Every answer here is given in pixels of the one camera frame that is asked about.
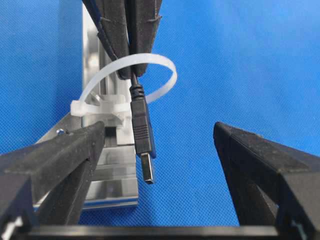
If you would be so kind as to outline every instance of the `blue fabric background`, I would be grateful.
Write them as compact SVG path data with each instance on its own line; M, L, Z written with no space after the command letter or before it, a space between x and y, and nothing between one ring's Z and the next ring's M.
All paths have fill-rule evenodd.
M0 152L36 142L81 93L80 0L2 1ZM81 224L237 225L213 144L216 121L320 155L320 2L163 0L153 52L178 82L149 105L157 183L137 208L85 212ZM170 72L149 66L151 92Z

